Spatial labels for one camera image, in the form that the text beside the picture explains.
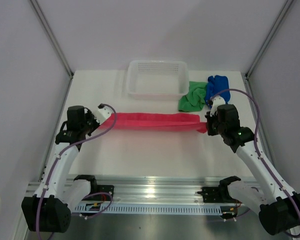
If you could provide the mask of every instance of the green cloth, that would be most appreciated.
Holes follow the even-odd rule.
[[[207,82],[190,81],[189,93],[179,100],[179,112],[200,112],[205,105]]]

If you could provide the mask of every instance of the red towel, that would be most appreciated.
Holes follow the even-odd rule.
[[[108,128],[114,120],[112,115],[100,128]],[[207,131],[206,122],[200,122],[200,116],[188,113],[159,114],[159,113],[117,113],[115,129],[170,131],[183,132],[197,130],[200,133]]]

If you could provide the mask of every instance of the blue cloth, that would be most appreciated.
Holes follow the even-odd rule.
[[[208,77],[208,84],[206,85],[206,95],[205,95],[205,103],[211,108],[208,104],[211,97],[213,97],[218,92],[228,89],[229,88],[229,81],[226,76],[219,76],[215,75]],[[220,96],[225,100],[225,103],[228,103],[230,100],[230,92],[226,91],[221,93]]]

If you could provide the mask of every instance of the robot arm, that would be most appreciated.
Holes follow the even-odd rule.
[[[85,196],[97,191],[94,176],[79,175],[74,179],[72,186],[64,192],[67,176],[82,143],[71,146],[61,156],[59,155],[69,145],[84,141],[86,135],[91,136],[111,114],[112,110],[103,104],[98,106],[94,114],[83,106],[68,108],[67,121],[62,124],[55,138],[55,152],[47,165],[46,174],[34,195],[25,197],[21,204],[30,231],[36,230],[37,208],[44,189],[46,191],[40,208],[40,231],[56,233],[64,233],[68,229],[71,213],[75,207]]]
[[[211,111],[207,112],[208,135],[221,135],[223,142],[230,146],[232,151],[241,158],[260,184],[263,194],[248,187],[236,176],[220,181],[219,189],[229,199],[236,199],[259,216],[264,229],[271,235],[289,230],[300,225],[296,210],[289,194],[300,211],[300,193],[296,191],[280,176],[261,146],[261,157],[274,176],[281,181],[283,187],[274,180],[256,149],[254,133],[248,127],[241,127],[236,107],[225,104],[222,97],[216,96],[212,100]]]

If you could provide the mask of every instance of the white plastic basket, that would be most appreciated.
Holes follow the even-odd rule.
[[[135,99],[179,100],[189,92],[183,61],[134,60],[127,73],[127,92]]]

